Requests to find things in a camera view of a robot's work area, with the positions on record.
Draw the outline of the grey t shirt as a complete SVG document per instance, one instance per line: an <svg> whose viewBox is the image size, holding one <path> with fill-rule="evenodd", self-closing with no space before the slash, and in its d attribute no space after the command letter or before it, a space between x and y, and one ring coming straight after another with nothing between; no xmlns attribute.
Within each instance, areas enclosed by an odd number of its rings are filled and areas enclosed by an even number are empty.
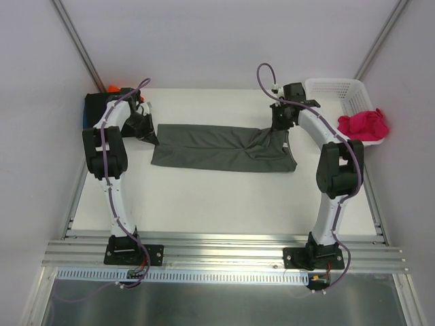
<svg viewBox="0 0 435 326"><path fill-rule="evenodd" d="M289 132L193 124L160 124L151 164L241 173L292 173Z"/></svg>

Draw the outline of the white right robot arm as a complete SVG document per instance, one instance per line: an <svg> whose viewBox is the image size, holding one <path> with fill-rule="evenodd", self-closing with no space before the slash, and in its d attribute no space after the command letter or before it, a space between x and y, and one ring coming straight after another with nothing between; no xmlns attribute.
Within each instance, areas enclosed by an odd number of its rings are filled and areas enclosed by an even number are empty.
<svg viewBox="0 0 435 326"><path fill-rule="evenodd" d="M343 246L337 232L347 202L360 190L364 174L364 146L338 131L319 111L316 100L306 98L301 83L271 90L275 103L272 129L288 130L299 126L319 147L316 183L321 202L315 226L303 247L283 249L287 269L313 271L344 269Z"/></svg>

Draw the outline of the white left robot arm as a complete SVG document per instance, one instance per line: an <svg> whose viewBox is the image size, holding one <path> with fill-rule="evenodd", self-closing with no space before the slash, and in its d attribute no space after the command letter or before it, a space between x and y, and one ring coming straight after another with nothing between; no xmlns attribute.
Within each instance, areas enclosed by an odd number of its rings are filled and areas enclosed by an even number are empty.
<svg viewBox="0 0 435 326"><path fill-rule="evenodd" d="M120 88L87 94L82 140L88 172L99 181L111 215L109 256L119 254L126 263L135 264L142 258L143 248L126 198L125 137L159 145L150 105L144 101L141 91Z"/></svg>

